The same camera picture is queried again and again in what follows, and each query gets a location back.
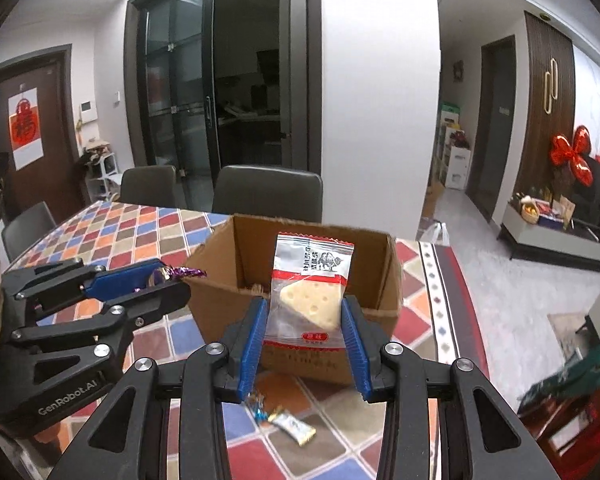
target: red label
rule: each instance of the red label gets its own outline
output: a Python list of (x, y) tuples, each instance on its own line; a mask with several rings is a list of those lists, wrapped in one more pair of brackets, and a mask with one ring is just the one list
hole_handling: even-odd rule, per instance
[(302, 334), (302, 339), (305, 341), (327, 341), (328, 338), (329, 334), (324, 332), (304, 332)]

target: chair backrest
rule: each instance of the chair backrest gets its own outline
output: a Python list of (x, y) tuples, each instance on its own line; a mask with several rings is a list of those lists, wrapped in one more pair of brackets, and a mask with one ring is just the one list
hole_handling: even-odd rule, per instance
[(122, 174), (120, 202), (176, 207), (176, 169), (173, 166), (142, 166)]
[(322, 179), (272, 166), (225, 166), (214, 191), (214, 213), (322, 221)]
[(2, 243), (10, 262), (56, 227), (46, 202), (38, 202), (19, 214), (2, 230)]

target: marble floor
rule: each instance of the marble floor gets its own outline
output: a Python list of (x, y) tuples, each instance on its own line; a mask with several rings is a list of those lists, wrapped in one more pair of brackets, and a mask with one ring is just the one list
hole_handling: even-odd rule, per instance
[(491, 381), (517, 408), (531, 384), (564, 363), (547, 315), (588, 311), (600, 273), (509, 260), (508, 247), (462, 191), (446, 189), (435, 218), (446, 222), (471, 293)]

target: marble wall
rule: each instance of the marble wall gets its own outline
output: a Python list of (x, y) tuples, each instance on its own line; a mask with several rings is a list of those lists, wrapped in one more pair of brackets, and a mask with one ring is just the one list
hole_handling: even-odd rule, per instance
[(600, 67), (576, 46), (573, 47), (576, 70), (576, 109), (574, 128), (584, 124), (591, 135), (591, 154), (600, 149)]

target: gold candy wrapper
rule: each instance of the gold candy wrapper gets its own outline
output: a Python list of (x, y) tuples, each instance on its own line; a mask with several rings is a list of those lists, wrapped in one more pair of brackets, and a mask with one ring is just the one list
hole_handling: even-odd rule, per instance
[(287, 410), (283, 410), (281, 406), (269, 415), (268, 421), (286, 431), (298, 443), (298, 446), (304, 446), (315, 436), (315, 428), (295, 418)]

